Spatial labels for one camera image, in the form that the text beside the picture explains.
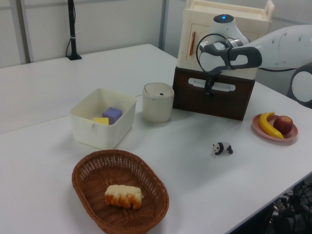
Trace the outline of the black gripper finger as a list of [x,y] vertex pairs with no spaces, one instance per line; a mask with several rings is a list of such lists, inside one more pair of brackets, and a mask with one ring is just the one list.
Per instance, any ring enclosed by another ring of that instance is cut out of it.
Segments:
[[214,82],[215,82],[215,77],[210,75],[210,74],[206,74],[205,80],[206,80],[205,86],[204,86],[205,94],[208,95],[209,97],[212,97],[213,96],[212,87],[213,87]]

